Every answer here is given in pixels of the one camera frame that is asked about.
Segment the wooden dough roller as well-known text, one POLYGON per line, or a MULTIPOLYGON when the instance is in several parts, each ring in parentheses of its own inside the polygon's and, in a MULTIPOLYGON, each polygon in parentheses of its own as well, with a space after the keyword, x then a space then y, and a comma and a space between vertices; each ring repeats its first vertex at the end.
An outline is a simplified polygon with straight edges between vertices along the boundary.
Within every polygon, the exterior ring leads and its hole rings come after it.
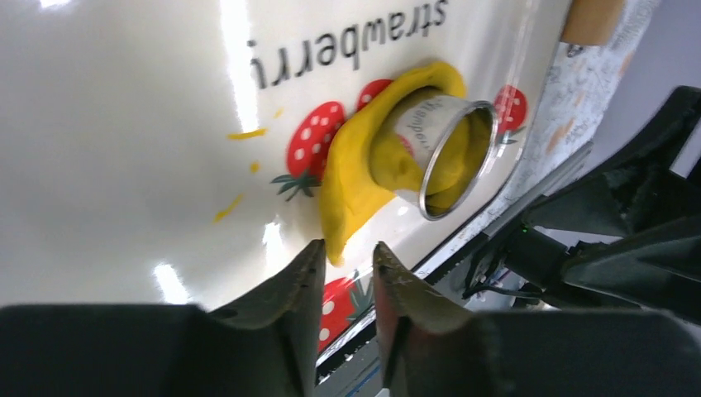
POLYGON ((572 45, 605 45, 618 25, 626 0, 574 0, 560 40, 572 45))

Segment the strawberry print rectangular tray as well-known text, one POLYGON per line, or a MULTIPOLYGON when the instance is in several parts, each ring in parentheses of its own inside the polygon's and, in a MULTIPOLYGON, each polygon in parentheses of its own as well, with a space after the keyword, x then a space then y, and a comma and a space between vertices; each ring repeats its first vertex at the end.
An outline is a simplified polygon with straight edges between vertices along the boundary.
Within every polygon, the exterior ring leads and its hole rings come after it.
POLYGON ((2 305, 231 302, 322 235, 318 184, 342 123, 386 80, 443 61, 516 141, 441 221, 392 197, 327 282, 365 279, 377 241, 423 263, 511 176, 569 9, 2 2, 2 305))

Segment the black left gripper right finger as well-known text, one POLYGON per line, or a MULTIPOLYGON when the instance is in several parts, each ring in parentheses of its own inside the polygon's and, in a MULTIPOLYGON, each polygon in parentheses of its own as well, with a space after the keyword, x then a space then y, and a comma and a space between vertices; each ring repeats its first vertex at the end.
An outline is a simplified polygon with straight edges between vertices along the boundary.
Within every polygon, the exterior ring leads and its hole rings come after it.
POLYGON ((697 396, 700 347, 641 310, 471 312, 373 251, 382 383, 393 396, 697 396))

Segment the clear tape roll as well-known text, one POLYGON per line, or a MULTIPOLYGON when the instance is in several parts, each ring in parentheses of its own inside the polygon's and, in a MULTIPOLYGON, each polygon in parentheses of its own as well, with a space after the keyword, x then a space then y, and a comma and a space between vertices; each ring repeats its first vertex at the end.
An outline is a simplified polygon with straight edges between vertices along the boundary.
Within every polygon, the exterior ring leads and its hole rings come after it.
POLYGON ((494 152, 497 115, 489 101, 471 102, 429 88, 392 110, 395 133, 408 153, 408 180, 391 190, 434 221, 454 211, 484 173, 494 152))

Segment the yellow dough piece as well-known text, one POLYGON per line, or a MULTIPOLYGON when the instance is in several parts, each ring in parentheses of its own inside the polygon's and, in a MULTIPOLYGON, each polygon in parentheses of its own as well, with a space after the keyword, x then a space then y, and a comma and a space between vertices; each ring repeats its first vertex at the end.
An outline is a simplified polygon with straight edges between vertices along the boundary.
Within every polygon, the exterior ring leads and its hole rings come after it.
POLYGON ((333 139, 318 201, 327 258, 333 266, 342 266, 351 237, 398 197, 391 188, 408 180, 400 162, 409 156, 389 123, 396 119, 391 112, 397 104, 423 88, 467 100, 460 73, 446 62, 433 62, 382 88, 333 139))

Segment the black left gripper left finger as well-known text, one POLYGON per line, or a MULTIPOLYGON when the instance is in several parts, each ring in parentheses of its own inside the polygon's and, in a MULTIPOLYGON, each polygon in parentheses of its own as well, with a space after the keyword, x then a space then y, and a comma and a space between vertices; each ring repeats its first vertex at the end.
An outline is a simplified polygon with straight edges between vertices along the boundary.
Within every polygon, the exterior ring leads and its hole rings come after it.
POLYGON ((326 250, 208 312, 194 304, 1 310, 4 396, 310 396, 326 250))

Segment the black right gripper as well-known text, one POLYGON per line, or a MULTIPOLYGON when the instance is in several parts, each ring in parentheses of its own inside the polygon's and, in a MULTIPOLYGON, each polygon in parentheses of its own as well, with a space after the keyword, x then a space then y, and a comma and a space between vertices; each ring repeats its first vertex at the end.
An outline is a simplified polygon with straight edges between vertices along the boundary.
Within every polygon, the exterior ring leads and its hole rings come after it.
POLYGON ((505 265, 560 307, 644 307, 700 320, 700 168, 671 166, 700 124, 675 88, 622 149, 538 199, 505 232, 505 265))

